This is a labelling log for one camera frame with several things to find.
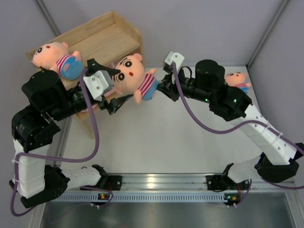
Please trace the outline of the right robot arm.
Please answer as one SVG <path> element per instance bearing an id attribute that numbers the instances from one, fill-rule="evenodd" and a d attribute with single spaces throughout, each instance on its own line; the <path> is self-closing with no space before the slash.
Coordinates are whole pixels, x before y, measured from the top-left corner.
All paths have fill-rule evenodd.
<path id="1" fill-rule="evenodd" d="M 257 178 L 281 183 L 296 175 L 299 168 L 296 160 L 304 154 L 303 149 L 275 130 L 245 92 L 226 84 L 223 66 L 213 60 L 201 60 L 195 65 L 195 71 L 190 72 L 190 77 L 185 77 L 181 61 L 166 60 L 163 70 L 167 75 L 158 85 L 158 90 L 173 101 L 182 99 L 187 112 L 198 125 L 214 134 L 227 134 L 239 129 L 262 151 L 253 159 L 226 166 L 221 177 L 226 188 Z M 211 112 L 233 127 L 228 130 L 207 127 L 191 111 L 186 98 L 207 103 Z"/>

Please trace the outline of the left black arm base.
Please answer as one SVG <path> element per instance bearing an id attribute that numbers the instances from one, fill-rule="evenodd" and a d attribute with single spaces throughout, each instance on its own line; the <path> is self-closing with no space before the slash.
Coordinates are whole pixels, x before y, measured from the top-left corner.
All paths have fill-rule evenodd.
<path id="1" fill-rule="evenodd" d="M 120 190 L 122 186 L 122 179 L 121 175 L 104 175 L 101 179 L 97 182 L 96 185 L 86 185 L 81 187 L 81 190 L 88 190 L 88 187 L 95 188 L 95 189 L 104 189 L 104 190 Z"/>

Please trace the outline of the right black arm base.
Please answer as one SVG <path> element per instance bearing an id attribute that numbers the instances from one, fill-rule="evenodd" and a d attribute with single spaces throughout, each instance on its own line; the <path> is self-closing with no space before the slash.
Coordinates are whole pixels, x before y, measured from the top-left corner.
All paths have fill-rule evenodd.
<path id="1" fill-rule="evenodd" d="M 238 190 L 238 185 L 229 177 L 222 175 L 207 175 L 207 189 L 214 192 L 222 192 L 226 190 Z"/>

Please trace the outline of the boy plush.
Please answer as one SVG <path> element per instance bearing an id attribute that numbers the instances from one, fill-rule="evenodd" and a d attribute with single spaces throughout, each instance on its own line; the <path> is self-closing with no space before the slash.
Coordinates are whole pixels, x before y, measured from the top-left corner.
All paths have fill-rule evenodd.
<path id="1" fill-rule="evenodd" d="M 114 89 L 119 94 L 132 94 L 135 101 L 150 101 L 154 97 L 160 81 L 155 78 L 156 69 L 146 71 L 143 57 L 135 53 L 124 57 L 115 66 L 119 73 L 112 76 Z"/>
<path id="2" fill-rule="evenodd" d="M 55 71 L 67 80 L 77 79 L 84 69 L 80 52 L 70 54 L 66 42 L 49 42 L 40 46 L 31 62 L 37 67 Z"/>
<path id="3" fill-rule="evenodd" d="M 247 73 L 234 72 L 225 75 L 224 79 L 228 86 L 237 87 L 247 94 L 248 88 L 251 87 L 250 83 L 246 83 L 247 77 Z"/>

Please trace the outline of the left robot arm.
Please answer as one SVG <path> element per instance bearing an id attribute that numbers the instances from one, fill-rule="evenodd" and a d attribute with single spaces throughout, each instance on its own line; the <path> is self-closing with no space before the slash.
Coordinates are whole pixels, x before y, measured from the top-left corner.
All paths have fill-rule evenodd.
<path id="1" fill-rule="evenodd" d="M 46 164 L 55 157 L 47 152 L 53 137 L 60 131 L 58 121 L 83 110 L 88 110 L 94 134 L 98 135 L 92 106 L 97 105 L 114 114 L 129 96 L 108 102 L 104 94 L 112 87 L 111 81 L 119 70 L 105 67 L 94 59 L 80 73 L 76 87 L 66 90 L 58 73 L 42 69 L 22 86 L 29 105 L 16 113 L 11 121 L 15 147 L 15 174 L 9 182 L 14 194 L 27 210 L 52 201 L 66 190 L 110 190 L 111 181 L 99 165 L 68 171 Z"/>

